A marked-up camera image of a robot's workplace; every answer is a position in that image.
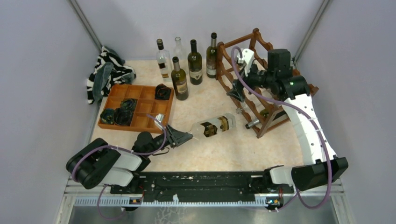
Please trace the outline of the clear square spirit bottle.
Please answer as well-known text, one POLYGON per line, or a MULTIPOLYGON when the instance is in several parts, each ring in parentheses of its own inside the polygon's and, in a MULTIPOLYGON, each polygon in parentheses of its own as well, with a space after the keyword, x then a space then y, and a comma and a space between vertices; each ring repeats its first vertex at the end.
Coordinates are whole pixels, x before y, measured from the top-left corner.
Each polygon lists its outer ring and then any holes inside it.
POLYGON ((156 53, 157 64, 164 82, 172 82, 171 72, 172 65, 170 62, 170 53, 164 48, 163 40, 157 39, 156 41, 158 51, 156 53))

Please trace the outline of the olive wine bottle grey cap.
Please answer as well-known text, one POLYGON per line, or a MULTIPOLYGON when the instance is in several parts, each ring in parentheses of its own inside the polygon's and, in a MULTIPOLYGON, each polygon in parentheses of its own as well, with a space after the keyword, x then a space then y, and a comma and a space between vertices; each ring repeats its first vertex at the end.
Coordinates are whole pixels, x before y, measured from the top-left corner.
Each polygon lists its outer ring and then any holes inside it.
MULTIPOLYGON (((267 117, 269 116, 269 111, 268 111, 267 109, 263 109, 263 110, 260 111, 260 114, 261 114, 264 118, 267 118, 267 117)), ((274 117, 274 120, 280 118, 280 117, 283 116, 283 115, 286 115, 286 112, 285 112, 285 111, 279 112, 279 113, 274 117)), ((259 123, 260 123, 259 119, 254 119, 253 121, 251 121, 251 122, 245 124, 245 128, 246 128, 246 129, 250 129, 250 128, 252 128, 253 126, 256 126, 256 125, 259 124, 259 123)))

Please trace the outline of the green wine bottle silver neck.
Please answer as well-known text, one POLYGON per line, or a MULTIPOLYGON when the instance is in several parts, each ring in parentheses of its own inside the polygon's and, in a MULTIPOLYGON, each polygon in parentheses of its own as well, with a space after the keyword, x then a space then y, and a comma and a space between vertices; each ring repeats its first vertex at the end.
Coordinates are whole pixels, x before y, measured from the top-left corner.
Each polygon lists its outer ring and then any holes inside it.
POLYGON ((189 96, 187 77, 185 71, 179 64, 179 58, 174 56, 172 58, 173 70, 171 72, 171 79, 175 90, 175 95, 178 100, 186 100, 189 96))

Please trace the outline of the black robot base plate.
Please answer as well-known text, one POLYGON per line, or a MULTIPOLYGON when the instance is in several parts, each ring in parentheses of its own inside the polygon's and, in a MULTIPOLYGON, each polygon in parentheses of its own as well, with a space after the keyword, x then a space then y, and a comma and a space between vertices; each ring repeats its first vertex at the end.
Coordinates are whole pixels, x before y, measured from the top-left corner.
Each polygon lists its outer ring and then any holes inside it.
POLYGON ((252 202, 256 194, 294 193, 287 184, 273 184, 266 171, 141 172, 125 187, 114 185, 111 194, 144 194, 144 202, 183 203, 252 202))

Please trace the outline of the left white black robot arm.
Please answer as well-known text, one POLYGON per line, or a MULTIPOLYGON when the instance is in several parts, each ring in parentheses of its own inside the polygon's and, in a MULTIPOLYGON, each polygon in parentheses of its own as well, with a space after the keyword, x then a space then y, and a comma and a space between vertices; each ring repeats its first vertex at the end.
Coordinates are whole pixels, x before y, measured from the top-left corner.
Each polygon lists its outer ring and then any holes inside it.
POLYGON ((97 138, 71 157, 65 168, 73 181, 81 183, 85 189, 107 184, 119 185, 128 193, 134 193, 140 187, 136 177, 150 164, 150 156, 159 155, 167 147, 178 147, 192 138, 191 133, 169 125, 156 137, 149 132, 139 133, 131 150, 97 138))

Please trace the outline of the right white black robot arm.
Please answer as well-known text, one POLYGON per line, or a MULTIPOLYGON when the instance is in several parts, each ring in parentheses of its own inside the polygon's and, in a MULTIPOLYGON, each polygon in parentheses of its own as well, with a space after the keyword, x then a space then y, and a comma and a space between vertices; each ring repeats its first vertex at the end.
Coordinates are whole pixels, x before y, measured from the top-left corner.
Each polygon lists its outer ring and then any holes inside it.
POLYGON ((276 192, 281 184, 287 184, 305 191, 335 182, 348 168, 348 161, 337 156, 325 137, 305 78, 293 75, 290 52, 286 49, 268 51, 268 67, 260 70, 254 63, 252 50, 236 49, 239 55, 232 56, 231 63, 237 79, 227 95, 244 102, 244 91, 248 90, 261 99, 281 105, 303 154, 302 166, 270 168, 269 176, 263 179, 265 190, 276 192))

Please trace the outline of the dark wine bottle black cap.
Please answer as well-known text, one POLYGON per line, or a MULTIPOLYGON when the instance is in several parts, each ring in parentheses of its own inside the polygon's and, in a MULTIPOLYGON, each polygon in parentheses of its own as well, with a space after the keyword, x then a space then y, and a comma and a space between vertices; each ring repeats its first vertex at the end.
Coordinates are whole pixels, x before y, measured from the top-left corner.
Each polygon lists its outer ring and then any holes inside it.
POLYGON ((195 39, 190 40, 190 45, 191 52, 187 57, 190 83, 193 85, 199 85, 203 81, 202 56, 197 51, 197 41, 195 39))

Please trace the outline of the brown wooden wine rack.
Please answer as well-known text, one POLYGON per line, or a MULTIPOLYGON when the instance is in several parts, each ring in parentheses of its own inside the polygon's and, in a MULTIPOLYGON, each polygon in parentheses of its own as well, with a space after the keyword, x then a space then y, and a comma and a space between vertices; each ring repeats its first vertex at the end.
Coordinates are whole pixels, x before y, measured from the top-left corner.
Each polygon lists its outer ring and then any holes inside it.
POLYGON ((218 80, 227 95, 232 99, 236 106, 241 106, 245 103, 248 108, 257 116, 257 120, 261 127, 252 125, 257 135, 261 138, 265 133, 277 128, 281 124, 289 120, 283 108, 270 104, 268 100, 262 99, 262 89, 269 90, 273 99, 285 99, 288 93, 309 93, 314 96, 319 90, 318 87, 308 84, 303 81, 298 69, 292 68, 291 54, 286 49, 275 49, 270 42, 263 40, 258 28, 255 28, 251 34, 240 37, 231 42, 219 42, 217 45, 217 69, 216 80, 218 80), (259 113, 253 102, 246 98, 243 90, 243 85, 239 84, 231 74, 233 69, 226 69, 223 65, 223 60, 226 59, 231 63, 231 57, 227 54, 226 49, 235 47, 238 43, 243 41, 250 41, 249 50, 253 52, 253 59, 257 60, 258 64, 264 67, 264 70, 259 70, 257 64, 253 64, 251 69, 253 75, 242 75, 248 87, 251 87, 255 93, 258 94, 259 102, 267 111, 267 116, 259 113))

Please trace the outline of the dark green wine bottle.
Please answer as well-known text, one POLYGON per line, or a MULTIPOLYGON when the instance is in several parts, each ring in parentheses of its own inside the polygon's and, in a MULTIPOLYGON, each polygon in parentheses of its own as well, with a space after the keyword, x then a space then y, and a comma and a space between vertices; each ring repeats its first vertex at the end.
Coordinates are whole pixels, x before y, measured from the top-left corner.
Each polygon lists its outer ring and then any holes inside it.
POLYGON ((211 43, 206 50, 206 74, 209 78, 216 77, 217 69, 217 33, 211 33, 211 43))

